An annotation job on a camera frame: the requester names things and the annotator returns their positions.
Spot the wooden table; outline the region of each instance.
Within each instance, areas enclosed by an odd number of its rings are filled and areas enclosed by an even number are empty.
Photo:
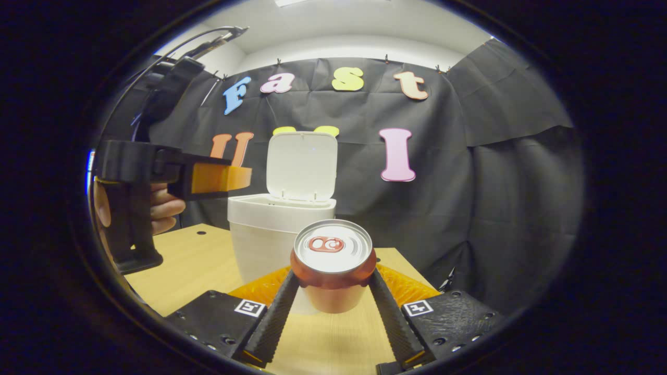
[[[164,263],[126,278],[162,316],[207,290],[225,293],[243,285],[229,231],[199,224],[153,239]],[[376,248],[376,253],[381,264],[430,285],[396,249]],[[376,364],[394,360],[380,313],[367,290],[359,305],[343,314],[290,313],[266,370],[277,375],[374,375]]]

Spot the black fabric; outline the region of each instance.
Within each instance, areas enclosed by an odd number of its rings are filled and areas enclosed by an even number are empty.
[[[359,67],[364,87],[334,91],[338,67]],[[393,74],[424,78],[423,101],[406,97]],[[264,94],[273,74],[293,73],[292,89]],[[224,115],[223,92],[251,77],[243,104]],[[251,131],[244,167],[265,193],[272,131],[281,126],[340,129],[336,217],[363,226],[376,247],[395,247],[435,287],[456,267],[454,287],[504,314],[539,292],[567,256],[579,222],[581,155],[556,94],[509,48],[481,46],[448,74],[407,63],[360,58],[310,59],[219,80],[202,73],[151,141],[209,155],[212,138]],[[378,131],[401,127],[414,181],[387,182]],[[235,140],[225,148],[232,159]],[[227,200],[189,202],[183,227],[229,228]]]

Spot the soda can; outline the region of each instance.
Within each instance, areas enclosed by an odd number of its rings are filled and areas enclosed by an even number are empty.
[[[313,306],[330,314],[357,306],[377,262],[368,233],[357,224],[337,219],[302,229],[289,260]]]

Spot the pink letter i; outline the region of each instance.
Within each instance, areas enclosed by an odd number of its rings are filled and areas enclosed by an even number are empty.
[[[387,166],[380,174],[383,180],[408,182],[415,179],[415,171],[410,169],[408,160],[408,138],[411,136],[407,129],[393,127],[380,130],[387,149]]]

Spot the white trash can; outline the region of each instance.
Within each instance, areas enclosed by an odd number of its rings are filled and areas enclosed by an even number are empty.
[[[243,283],[289,265],[299,231],[333,219],[338,142],[327,133],[294,131],[269,140],[268,194],[231,197],[227,218]]]

